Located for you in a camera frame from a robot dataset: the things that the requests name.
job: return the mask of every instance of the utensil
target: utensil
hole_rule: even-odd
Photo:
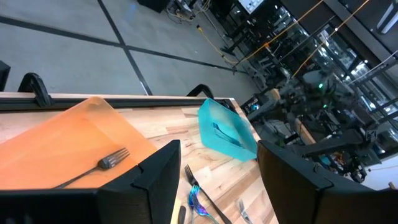
[[[191,224],[193,224],[193,211],[195,210],[195,205],[193,204],[193,194],[192,189],[188,196],[188,205],[191,208]]]
[[[212,199],[209,197],[209,195],[206,194],[206,192],[203,190],[203,188],[200,187],[198,181],[195,179],[195,177],[192,174],[191,168],[189,168],[189,165],[187,165],[185,168],[185,174],[188,177],[188,182],[191,186],[197,185],[199,186],[200,190],[206,195],[206,198],[210,201],[211,205],[215,208],[217,214],[221,217],[223,222],[225,224],[232,224],[232,222],[224,215],[224,213],[217,207],[217,205],[212,201]]]
[[[242,199],[239,200],[238,203],[239,203],[239,211],[241,212],[241,215],[242,215],[244,221],[246,221],[246,223],[248,223],[248,224],[253,224],[253,222],[249,218],[249,215],[244,211],[244,205],[243,205]]]
[[[215,224],[218,224],[218,222],[206,211],[206,209],[199,203],[198,200],[198,194],[200,191],[200,187],[197,185],[194,185],[191,190],[190,197],[192,198],[195,210],[197,211],[197,214],[203,217],[209,217]]]
[[[100,161],[98,161],[96,167],[94,167],[94,168],[92,168],[92,169],[80,174],[79,176],[77,176],[77,177],[75,177],[75,178],[73,178],[73,179],[71,179],[69,181],[66,181],[65,183],[63,183],[61,185],[58,185],[58,186],[54,187],[54,189],[62,189],[64,187],[70,185],[74,181],[76,181],[76,180],[78,180],[78,179],[80,179],[80,178],[82,178],[82,177],[84,177],[84,176],[86,176],[86,175],[88,175],[88,174],[90,174],[90,173],[92,173],[94,171],[97,171],[97,170],[102,170],[102,171],[108,170],[108,169],[118,165],[123,159],[127,158],[127,156],[129,156],[129,155],[130,155],[130,152],[126,148],[122,148],[122,149],[120,149],[120,150],[118,150],[118,151],[106,156],[105,158],[101,159]]]
[[[217,130],[216,134],[217,134],[219,137],[221,137],[221,138],[223,138],[223,139],[229,141],[230,143],[232,143],[232,144],[234,144],[234,145],[236,145],[236,146],[242,147],[242,144],[241,144],[238,140],[236,140],[235,138],[232,138],[231,136],[229,136],[229,135],[227,135],[225,132],[223,132],[223,131],[220,129],[220,127],[218,126],[218,124],[216,124],[216,123],[213,122],[213,127]]]
[[[184,224],[185,213],[187,209],[184,206],[180,207],[180,212],[178,213],[178,224]]]

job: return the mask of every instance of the gray floor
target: gray floor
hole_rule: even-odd
[[[223,30],[211,13],[218,32],[204,14],[191,23],[176,24],[165,12],[158,14],[132,0],[103,1],[126,44],[231,67],[197,31],[199,24],[217,47],[224,45]],[[0,0],[0,15],[118,41],[97,0]],[[243,73],[233,75],[171,58],[131,54],[154,95],[186,95],[204,83],[216,96],[244,103],[258,91]],[[126,54],[117,47],[0,24],[0,60],[12,67],[6,91],[16,91],[25,73],[36,72],[51,93],[145,94]]]

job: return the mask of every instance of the iridescent fork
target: iridescent fork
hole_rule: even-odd
[[[218,222],[206,211],[206,209],[199,203],[198,200],[198,194],[200,191],[200,187],[197,185],[194,185],[191,189],[190,197],[192,199],[195,211],[197,212],[198,215],[203,216],[203,217],[209,217],[215,224],[218,224]]]

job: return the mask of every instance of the butcher block countertop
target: butcher block countertop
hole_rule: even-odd
[[[51,94],[52,98],[185,98],[179,96],[132,95],[77,95]],[[0,93],[0,97],[33,97],[30,93]],[[237,102],[231,99],[238,114],[246,119]],[[159,108],[120,109],[118,112],[157,149],[173,139],[181,140],[181,171],[177,199],[187,208],[185,223],[190,223],[191,211],[187,197],[191,189],[183,168],[188,164],[201,187],[213,199],[221,211],[233,223],[246,223],[240,215],[238,200],[242,199],[246,212],[254,223],[278,223],[267,192],[262,183],[256,161],[241,162],[232,157],[208,149],[200,140],[198,126],[199,106],[174,106]],[[29,113],[0,113],[0,143],[50,119],[61,111]],[[252,128],[254,138],[259,136]],[[200,202],[216,220],[221,218],[204,195]],[[211,223],[211,220],[195,214],[195,224]]]

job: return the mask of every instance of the orange plastic sheet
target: orange plastic sheet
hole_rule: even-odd
[[[126,147],[130,156],[67,188],[101,187],[156,151],[104,99],[93,97],[0,145],[0,190],[50,189]]]

